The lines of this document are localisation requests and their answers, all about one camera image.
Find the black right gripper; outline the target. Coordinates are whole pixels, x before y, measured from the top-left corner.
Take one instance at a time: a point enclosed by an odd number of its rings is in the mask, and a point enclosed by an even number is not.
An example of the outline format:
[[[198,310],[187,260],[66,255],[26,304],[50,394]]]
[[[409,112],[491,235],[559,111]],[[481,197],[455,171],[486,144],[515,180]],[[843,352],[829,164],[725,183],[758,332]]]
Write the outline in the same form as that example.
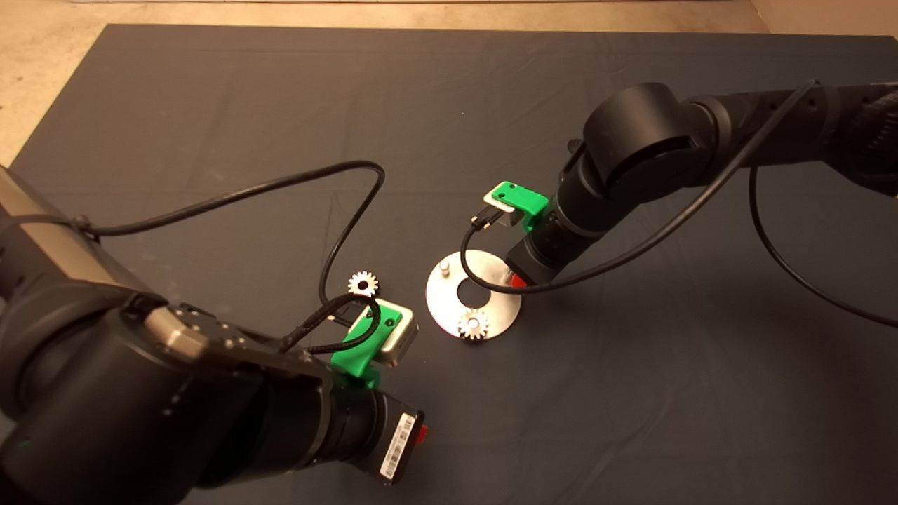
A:
[[[554,281],[588,248],[588,238],[560,220],[545,220],[509,250],[504,262],[514,273],[511,288],[545,285]]]

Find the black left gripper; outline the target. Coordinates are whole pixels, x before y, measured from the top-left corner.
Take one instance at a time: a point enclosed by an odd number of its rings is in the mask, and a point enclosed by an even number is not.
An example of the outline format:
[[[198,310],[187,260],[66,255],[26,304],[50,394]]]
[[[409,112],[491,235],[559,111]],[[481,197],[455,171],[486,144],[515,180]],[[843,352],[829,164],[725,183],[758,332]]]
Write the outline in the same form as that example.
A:
[[[325,461],[356,467],[386,486],[398,485],[429,427],[418,410],[380,390],[351,384],[330,395]]]

